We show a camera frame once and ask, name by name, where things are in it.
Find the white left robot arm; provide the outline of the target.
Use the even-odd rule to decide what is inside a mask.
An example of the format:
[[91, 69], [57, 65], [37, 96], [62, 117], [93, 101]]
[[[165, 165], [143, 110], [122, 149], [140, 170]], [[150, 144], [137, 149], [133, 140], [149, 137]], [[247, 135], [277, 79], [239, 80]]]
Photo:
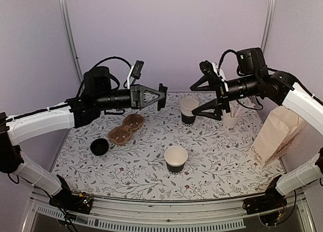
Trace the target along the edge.
[[157, 90], [139, 84], [126, 89], [112, 88], [119, 81], [104, 66], [93, 67], [83, 75], [83, 92], [56, 106], [21, 115], [1, 113], [1, 172], [14, 174], [37, 186], [65, 209], [75, 204], [75, 198], [63, 178], [49, 173], [21, 151], [20, 143], [57, 130], [89, 125], [101, 114], [110, 115], [112, 109], [142, 109], [157, 103], [165, 107], [167, 87]]

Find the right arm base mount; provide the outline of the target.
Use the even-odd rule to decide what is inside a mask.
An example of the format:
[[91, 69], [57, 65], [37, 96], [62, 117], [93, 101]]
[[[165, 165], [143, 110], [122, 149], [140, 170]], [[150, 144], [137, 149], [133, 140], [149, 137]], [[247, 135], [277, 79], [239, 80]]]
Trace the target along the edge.
[[282, 212], [274, 212], [273, 214], [261, 215], [260, 221], [266, 226], [277, 225], [285, 213], [287, 200], [275, 188], [275, 185], [269, 185], [264, 195], [245, 199], [242, 208], [247, 214], [262, 213], [273, 209], [282, 208]]

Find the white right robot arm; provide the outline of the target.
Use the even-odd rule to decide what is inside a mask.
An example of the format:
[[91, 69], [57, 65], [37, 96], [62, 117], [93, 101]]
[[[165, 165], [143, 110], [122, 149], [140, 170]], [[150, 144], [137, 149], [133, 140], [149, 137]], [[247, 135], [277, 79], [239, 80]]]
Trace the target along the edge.
[[[238, 63], [239, 77], [233, 80], [227, 80], [221, 72], [228, 53], [233, 53]], [[205, 60], [200, 62], [199, 68], [203, 76], [190, 89], [213, 91], [216, 98], [193, 109], [193, 115], [220, 120], [224, 112], [230, 112], [230, 102], [255, 96], [270, 99], [322, 133], [322, 101], [293, 74], [269, 68], [260, 48], [229, 49], [222, 54], [218, 64]]]

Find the single black cup lid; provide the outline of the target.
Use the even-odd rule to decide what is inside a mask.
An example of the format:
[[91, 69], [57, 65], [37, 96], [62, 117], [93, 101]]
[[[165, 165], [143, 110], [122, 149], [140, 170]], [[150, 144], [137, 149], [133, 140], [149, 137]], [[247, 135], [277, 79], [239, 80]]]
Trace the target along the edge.
[[158, 91], [160, 92], [160, 99], [157, 102], [157, 110], [160, 111], [163, 109], [166, 105], [166, 99], [167, 99], [167, 90], [168, 88], [164, 86], [162, 83], [159, 84]]

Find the stack of black paper cups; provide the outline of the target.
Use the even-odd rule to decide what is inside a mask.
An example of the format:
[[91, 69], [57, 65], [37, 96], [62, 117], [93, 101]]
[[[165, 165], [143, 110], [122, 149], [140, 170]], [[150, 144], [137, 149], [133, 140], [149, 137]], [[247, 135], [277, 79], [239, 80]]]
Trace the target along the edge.
[[183, 98], [180, 102], [181, 120], [185, 126], [192, 126], [196, 116], [192, 111], [199, 106], [199, 101], [195, 98]]

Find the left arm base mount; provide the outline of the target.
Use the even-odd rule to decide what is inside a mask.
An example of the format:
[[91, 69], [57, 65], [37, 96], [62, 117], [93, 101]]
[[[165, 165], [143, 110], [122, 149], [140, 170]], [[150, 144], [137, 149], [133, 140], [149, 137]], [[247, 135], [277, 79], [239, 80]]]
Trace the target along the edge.
[[62, 210], [90, 214], [92, 199], [93, 197], [85, 192], [73, 194], [71, 191], [62, 189], [56, 195], [50, 197], [49, 204]]

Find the single black paper cup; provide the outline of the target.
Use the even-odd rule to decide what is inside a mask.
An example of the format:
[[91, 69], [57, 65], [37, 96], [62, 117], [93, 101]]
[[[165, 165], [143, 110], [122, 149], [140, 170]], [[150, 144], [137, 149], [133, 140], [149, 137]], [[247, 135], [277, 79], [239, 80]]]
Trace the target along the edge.
[[165, 151], [164, 159], [169, 172], [179, 173], [184, 168], [184, 165], [188, 159], [188, 153], [181, 146], [173, 146]]

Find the stack of black cup lids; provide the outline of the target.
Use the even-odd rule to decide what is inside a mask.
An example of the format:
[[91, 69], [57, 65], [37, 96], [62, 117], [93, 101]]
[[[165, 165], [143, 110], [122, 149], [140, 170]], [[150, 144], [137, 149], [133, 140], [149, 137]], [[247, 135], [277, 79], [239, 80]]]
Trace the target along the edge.
[[104, 138], [98, 138], [91, 143], [90, 150], [94, 155], [102, 156], [109, 150], [108, 141]]

